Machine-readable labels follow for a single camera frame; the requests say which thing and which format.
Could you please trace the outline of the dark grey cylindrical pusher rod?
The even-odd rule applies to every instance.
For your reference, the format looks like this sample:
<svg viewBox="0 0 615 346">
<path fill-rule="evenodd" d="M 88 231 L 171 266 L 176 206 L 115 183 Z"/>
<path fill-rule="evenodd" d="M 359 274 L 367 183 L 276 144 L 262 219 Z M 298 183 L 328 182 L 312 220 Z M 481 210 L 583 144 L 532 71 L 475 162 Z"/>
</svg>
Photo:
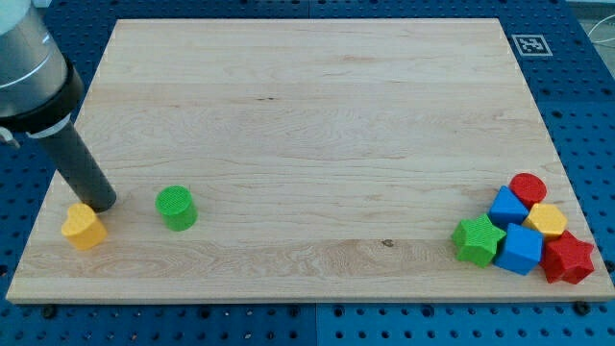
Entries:
<svg viewBox="0 0 615 346">
<path fill-rule="evenodd" d="M 37 133 L 36 140 L 83 203 L 95 212 L 113 206 L 115 190 L 70 120 Z"/>
</svg>

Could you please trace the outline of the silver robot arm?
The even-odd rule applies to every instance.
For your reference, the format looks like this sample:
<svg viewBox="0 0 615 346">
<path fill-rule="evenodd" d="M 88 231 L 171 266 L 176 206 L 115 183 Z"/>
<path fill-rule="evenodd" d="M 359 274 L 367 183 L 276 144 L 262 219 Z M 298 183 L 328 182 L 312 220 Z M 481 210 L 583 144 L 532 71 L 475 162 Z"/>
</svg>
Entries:
<svg viewBox="0 0 615 346">
<path fill-rule="evenodd" d="M 94 211 L 111 208 L 116 193 L 71 121 L 83 81 L 30 0 L 1 3 L 1 141 L 18 148 L 36 140 L 77 197 Z"/>
</svg>

